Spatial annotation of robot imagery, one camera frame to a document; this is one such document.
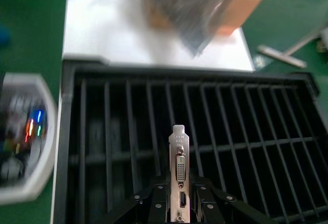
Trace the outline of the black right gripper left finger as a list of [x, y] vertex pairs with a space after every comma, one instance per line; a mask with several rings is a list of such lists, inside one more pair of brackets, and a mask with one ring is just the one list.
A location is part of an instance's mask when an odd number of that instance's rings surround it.
[[121, 202], [102, 217], [102, 223], [167, 223], [168, 185], [154, 182]]

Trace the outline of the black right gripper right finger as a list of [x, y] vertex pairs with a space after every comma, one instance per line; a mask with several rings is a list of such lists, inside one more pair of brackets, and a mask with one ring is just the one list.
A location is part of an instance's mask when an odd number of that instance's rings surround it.
[[198, 223], [276, 223], [203, 177], [191, 180], [191, 208]]

